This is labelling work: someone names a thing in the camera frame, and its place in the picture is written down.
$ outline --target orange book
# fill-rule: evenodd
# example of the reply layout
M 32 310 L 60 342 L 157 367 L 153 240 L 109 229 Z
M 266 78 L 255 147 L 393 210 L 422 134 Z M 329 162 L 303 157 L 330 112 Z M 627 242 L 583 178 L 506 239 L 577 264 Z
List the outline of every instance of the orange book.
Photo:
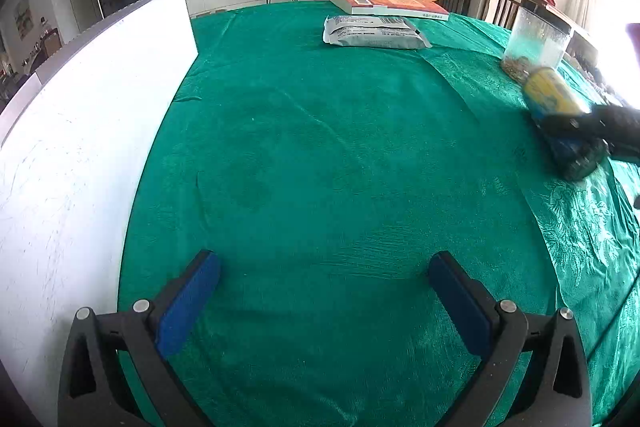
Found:
M 446 21 L 449 12 L 424 0 L 329 0 L 349 15 L 395 15 Z

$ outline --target blue gripper pad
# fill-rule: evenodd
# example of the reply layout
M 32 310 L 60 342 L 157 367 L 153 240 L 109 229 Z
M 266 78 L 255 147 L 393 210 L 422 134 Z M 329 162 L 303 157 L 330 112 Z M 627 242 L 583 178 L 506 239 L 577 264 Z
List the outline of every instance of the blue gripper pad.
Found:
M 180 351 L 219 280 L 220 258 L 209 253 L 159 321 L 156 347 L 164 359 Z
M 443 255 L 437 253 L 429 262 L 427 277 L 468 352 L 484 359 L 492 351 L 491 322 L 470 293 L 470 288 L 465 286 L 471 279 L 460 266 L 458 269 L 462 271 L 460 277 Z

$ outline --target cylindrical container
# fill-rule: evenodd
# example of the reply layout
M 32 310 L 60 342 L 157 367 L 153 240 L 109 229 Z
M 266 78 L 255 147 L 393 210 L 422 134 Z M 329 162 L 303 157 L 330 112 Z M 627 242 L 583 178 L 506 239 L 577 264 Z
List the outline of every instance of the cylindrical container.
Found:
M 578 116 L 591 109 L 571 90 L 564 78 L 552 68 L 533 71 L 522 88 L 524 100 L 536 123 L 550 114 Z M 545 135 L 562 177 L 577 181 L 591 174 L 607 155 L 601 139 L 571 140 Z
M 571 25 L 545 6 L 523 1 L 500 66 L 513 80 L 524 84 L 539 68 L 557 68 L 571 40 Z

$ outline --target barcode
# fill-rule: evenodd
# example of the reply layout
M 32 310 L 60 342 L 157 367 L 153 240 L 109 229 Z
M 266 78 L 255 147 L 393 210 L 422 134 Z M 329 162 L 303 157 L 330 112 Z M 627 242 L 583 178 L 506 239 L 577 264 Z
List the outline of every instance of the barcode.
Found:
M 402 24 L 404 21 L 398 17 L 380 17 L 380 20 L 385 24 Z

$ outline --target transparent plastic container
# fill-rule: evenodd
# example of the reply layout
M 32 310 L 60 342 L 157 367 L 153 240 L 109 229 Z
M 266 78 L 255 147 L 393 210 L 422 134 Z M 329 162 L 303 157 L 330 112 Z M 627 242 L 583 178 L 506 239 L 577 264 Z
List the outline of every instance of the transparent plastic container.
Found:
M 544 6 L 523 4 L 500 62 L 502 70 L 519 84 L 538 68 L 560 65 L 572 28 Z

